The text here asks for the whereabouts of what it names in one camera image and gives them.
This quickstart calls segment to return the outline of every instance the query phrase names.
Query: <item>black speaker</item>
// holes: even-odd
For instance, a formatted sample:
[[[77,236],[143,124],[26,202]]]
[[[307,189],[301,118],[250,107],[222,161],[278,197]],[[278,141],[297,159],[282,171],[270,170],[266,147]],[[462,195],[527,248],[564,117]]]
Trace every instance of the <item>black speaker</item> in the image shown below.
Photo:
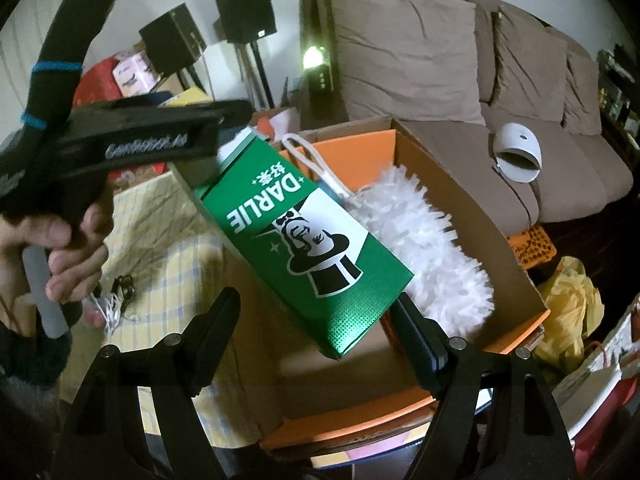
[[[271,0],[216,0],[226,40],[248,44],[275,34]]]
[[[146,54],[157,72],[168,76],[193,65],[205,43],[186,4],[166,12],[140,29]]]

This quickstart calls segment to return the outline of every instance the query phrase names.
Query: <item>gray grip handle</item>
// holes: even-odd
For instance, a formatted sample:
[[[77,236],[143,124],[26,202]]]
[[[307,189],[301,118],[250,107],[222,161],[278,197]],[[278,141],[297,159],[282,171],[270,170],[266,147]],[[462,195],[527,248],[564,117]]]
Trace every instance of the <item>gray grip handle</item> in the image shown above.
[[[47,298],[45,287],[51,278],[47,254],[42,247],[28,246],[22,251],[22,264],[27,275],[31,297],[36,304],[42,328],[47,337],[57,339],[69,330],[60,304]]]

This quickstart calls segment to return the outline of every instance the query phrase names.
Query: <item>human hand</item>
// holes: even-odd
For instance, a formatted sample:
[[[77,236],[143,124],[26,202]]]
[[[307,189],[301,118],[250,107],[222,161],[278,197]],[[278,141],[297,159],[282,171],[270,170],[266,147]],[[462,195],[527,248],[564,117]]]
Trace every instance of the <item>human hand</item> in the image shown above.
[[[0,217],[0,296],[5,307],[29,290],[22,268],[22,249],[33,244],[51,250],[47,297],[66,303],[87,297],[100,280],[107,261],[104,239],[113,229],[113,193],[105,186],[84,214],[78,229],[62,218],[43,214],[18,220]]]

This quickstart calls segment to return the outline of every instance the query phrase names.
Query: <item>beige pillow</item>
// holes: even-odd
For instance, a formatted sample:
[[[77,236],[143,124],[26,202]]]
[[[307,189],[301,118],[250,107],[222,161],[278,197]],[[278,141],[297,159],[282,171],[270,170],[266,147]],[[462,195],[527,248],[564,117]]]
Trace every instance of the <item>beige pillow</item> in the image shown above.
[[[464,0],[331,0],[340,86],[352,120],[484,124],[475,5]]]
[[[491,108],[562,121],[566,42],[500,6],[494,19],[496,86]]]
[[[562,126],[572,134],[599,135],[598,64],[574,52],[566,53],[566,91]]]

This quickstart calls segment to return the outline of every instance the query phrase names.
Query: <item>white loop handle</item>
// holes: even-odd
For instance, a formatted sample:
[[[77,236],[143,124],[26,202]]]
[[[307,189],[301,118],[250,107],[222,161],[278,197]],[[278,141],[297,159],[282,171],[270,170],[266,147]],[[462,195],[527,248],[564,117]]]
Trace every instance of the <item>white loop handle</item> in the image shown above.
[[[307,150],[312,160],[306,158],[304,153],[300,153],[292,141]],[[349,188],[335,176],[335,173],[331,171],[331,168],[329,168],[328,164],[324,161],[324,158],[322,158],[318,150],[316,150],[308,140],[303,139],[297,134],[285,134],[281,142],[293,158],[313,171],[338,197],[345,200],[352,195]]]

